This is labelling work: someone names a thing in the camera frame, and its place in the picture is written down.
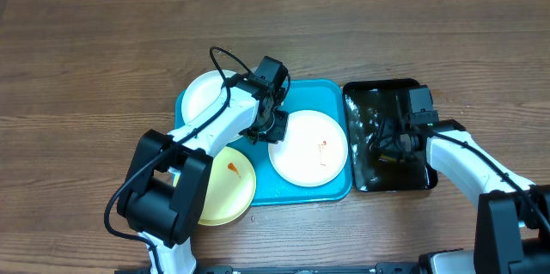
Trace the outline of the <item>white pink plate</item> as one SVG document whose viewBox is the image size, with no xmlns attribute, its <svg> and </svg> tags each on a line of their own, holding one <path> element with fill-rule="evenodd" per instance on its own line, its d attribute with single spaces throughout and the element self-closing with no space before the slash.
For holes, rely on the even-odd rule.
<svg viewBox="0 0 550 274">
<path fill-rule="evenodd" d="M 296 186 L 316 187 L 334 180 L 348 157 L 347 139 L 339 123 L 313 110 L 289 115 L 284 140 L 268 146 L 275 171 Z"/>
</svg>

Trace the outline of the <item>yellow plate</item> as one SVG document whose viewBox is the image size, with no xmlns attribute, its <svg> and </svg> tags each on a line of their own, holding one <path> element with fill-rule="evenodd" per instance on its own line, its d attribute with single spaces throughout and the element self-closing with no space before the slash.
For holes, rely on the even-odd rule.
<svg viewBox="0 0 550 274">
<path fill-rule="evenodd" d="M 214 158 L 199 225 L 220 226 L 248 210 L 256 191 L 250 160 L 236 149 L 224 147 Z"/>
</svg>

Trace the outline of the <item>white plate blue rim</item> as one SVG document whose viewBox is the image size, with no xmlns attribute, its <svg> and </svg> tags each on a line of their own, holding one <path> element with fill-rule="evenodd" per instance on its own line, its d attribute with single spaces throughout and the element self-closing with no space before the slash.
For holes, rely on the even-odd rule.
<svg viewBox="0 0 550 274">
<path fill-rule="evenodd" d="M 171 131 L 175 141 L 224 146 L 239 138 L 252 124 L 256 103 L 250 93 L 223 84 L 235 73 L 229 70 L 206 72 L 185 90 L 177 109 L 184 124 Z"/>
</svg>

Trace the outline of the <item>green yellow sponge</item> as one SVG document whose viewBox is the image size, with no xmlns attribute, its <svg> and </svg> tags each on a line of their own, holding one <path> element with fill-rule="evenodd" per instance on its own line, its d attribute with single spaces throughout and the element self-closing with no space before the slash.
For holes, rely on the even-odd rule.
<svg viewBox="0 0 550 274">
<path fill-rule="evenodd" d="M 401 164 L 406 162 L 406 157 L 404 157 L 401 154 L 398 154 L 398 155 L 381 154 L 378 157 L 378 161 L 384 162 L 384 163 Z"/>
</svg>

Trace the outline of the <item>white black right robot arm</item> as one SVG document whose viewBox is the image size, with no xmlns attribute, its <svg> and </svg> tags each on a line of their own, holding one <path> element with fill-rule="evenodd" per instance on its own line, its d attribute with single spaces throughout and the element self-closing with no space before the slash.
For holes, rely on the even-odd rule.
<svg viewBox="0 0 550 274">
<path fill-rule="evenodd" d="M 474 248 L 426 253 L 413 273 L 547 273 L 549 187 L 510 171 L 453 119 L 380 131 L 370 145 L 397 160 L 415 154 L 477 210 Z"/>
</svg>

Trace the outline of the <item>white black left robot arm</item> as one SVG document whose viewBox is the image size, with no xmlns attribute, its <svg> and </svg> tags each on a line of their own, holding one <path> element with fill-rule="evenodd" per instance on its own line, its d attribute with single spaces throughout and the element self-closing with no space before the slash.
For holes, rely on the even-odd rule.
<svg viewBox="0 0 550 274">
<path fill-rule="evenodd" d="M 224 81 L 217 98 L 193 121 L 167 134 L 140 138 L 125 182 L 109 200 L 145 244 L 152 273 L 195 273 L 190 237 L 203 212 L 216 155 L 235 135 L 254 142 L 283 140 L 288 114 L 279 110 L 290 87 L 253 76 Z"/>
</svg>

